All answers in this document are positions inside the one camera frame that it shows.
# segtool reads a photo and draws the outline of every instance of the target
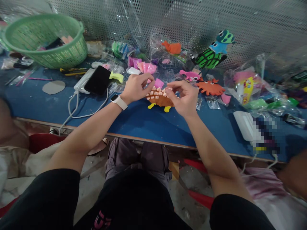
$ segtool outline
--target black shirt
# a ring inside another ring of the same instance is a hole
[[[143,170],[107,180],[94,206],[73,226],[80,175],[55,169],[37,176],[0,220],[11,229],[191,229],[175,212],[167,189]],[[211,229],[274,229],[264,212],[230,194],[215,198]]]

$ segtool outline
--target table edge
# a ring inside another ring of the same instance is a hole
[[[45,121],[39,121],[39,120],[33,120],[33,119],[27,119],[27,118],[21,118],[21,117],[14,117],[14,119],[19,120],[19,121],[25,121],[25,122],[37,123],[37,124],[46,125],[46,126],[57,127],[57,128],[60,128],[62,126],[62,124],[45,122]],[[63,128],[75,129],[76,126],[64,126]],[[180,144],[174,144],[174,143],[169,143],[169,142],[161,142],[161,141],[155,141],[155,140],[141,138],[141,137],[134,137],[134,136],[128,136],[128,135],[122,135],[122,134],[116,134],[116,133],[109,133],[109,132],[107,132],[106,135],[113,136],[113,137],[122,137],[122,138],[126,138],[126,139],[142,141],[142,142],[157,143],[157,144],[174,146],[174,147],[178,147],[178,148],[185,148],[185,149],[190,149],[190,150],[196,150],[197,151],[196,147],[187,146],[187,145],[180,145]],[[234,156],[234,157],[241,157],[241,158],[248,158],[248,159],[252,159],[253,158],[252,156],[245,156],[245,155],[240,155],[240,154],[236,154],[236,153],[228,153],[228,154],[230,156]],[[274,160],[260,158],[260,157],[257,157],[256,159],[260,160],[260,161],[265,161],[265,162],[274,162]]]

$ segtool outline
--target green plastic basket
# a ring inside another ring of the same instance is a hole
[[[63,31],[73,41],[51,50],[37,51],[55,41]],[[5,44],[44,67],[69,69],[87,56],[87,46],[83,37],[81,22],[62,14],[40,14],[17,20],[9,25],[3,36]]]

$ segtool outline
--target black phone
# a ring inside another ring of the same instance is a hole
[[[110,82],[110,74],[110,71],[102,66],[98,66],[85,84],[84,89],[90,93],[103,96]]]

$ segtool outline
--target floor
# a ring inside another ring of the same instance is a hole
[[[168,151],[171,161],[175,161],[176,158],[183,158],[187,154],[186,150],[178,148],[168,148]],[[107,155],[108,148],[94,157],[86,158],[81,173],[75,223],[93,206],[103,187]],[[195,168],[183,166],[180,169],[179,180],[170,181],[169,188],[175,212],[194,230],[210,229],[209,209],[194,201],[187,192],[187,189],[193,189],[207,196],[213,196],[207,176]]]

